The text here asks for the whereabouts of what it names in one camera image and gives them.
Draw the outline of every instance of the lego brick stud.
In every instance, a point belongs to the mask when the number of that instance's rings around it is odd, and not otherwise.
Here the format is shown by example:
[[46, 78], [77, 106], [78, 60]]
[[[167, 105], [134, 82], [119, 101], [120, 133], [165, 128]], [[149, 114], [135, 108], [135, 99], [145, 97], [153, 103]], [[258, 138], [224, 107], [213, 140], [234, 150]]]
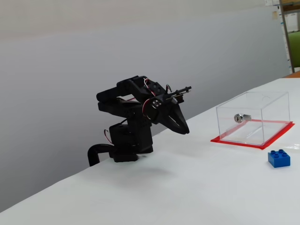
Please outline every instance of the lego brick stud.
[[274, 168], [291, 165], [290, 156], [280, 149], [279, 151], [272, 150], [268, 153], [268, 161]]

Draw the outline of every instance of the transparent plastic box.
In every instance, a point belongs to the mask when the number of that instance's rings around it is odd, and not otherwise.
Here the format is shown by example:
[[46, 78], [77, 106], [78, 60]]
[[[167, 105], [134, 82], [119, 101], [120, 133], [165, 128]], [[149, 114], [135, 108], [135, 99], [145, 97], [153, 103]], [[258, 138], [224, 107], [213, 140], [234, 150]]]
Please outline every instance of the transparent plastic box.
[[217, 106], [220, 140], [264, 145], [291, 123], [288, 92], [245, 92]]

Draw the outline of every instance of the metal object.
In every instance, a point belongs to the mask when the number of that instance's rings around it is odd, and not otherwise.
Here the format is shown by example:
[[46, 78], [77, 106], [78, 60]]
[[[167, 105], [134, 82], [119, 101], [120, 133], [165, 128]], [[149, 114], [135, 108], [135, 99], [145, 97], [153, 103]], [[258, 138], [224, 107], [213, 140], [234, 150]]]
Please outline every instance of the metal object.
[[237, 123], [241, 123], [243, 121], [251, 121], [251, 116], [239, 113], [234, 116], [234, 121]]

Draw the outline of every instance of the red base plate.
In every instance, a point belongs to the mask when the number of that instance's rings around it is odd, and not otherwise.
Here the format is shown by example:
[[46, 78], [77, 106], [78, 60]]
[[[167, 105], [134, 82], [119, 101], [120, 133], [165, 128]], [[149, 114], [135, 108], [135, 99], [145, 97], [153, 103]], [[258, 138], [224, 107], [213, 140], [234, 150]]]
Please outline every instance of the red base plate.
[[274, 137], [272, 137], [270, 140], [268, 140], [264, 145], [254, 145], [254, 144], [243, 144], [243, 143], [235, 143], [235, 142], [227, 142], [227, 141], [221, 141], [220, 136], [214, 138], [211, 140], [211, 142], [216, 143], [223, 143], [223, 144], [233, 144], [233, 145], [240, 145], [240, 146], [246, 146], [246, 147], [253, 147], [258, 149], [265, 149], [269, 147], [274, 141], [276, 141], [278, 138], [280, 138], [282, 135], [284, 135], [289, 129], [291, 129], [295, 124], [291, 121], [285, 128], [283, 128], [281, 131], [279, 131]]

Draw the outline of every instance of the white table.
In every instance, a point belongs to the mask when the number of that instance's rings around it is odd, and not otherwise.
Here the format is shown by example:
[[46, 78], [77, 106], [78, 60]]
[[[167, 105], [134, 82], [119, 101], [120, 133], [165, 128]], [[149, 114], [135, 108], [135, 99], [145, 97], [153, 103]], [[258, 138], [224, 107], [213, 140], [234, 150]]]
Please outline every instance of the white table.
[[[290, 92], [296, 125], [265, 150], [212, 143], [215, 108], [188, 120], [190, 134], [166, 130], [136, 162], [106, 160], [0, 214], [1, 225], [298, 225], [300, 79], [256, 90]], [[274, 169], [271, 150], [291, 166]]]

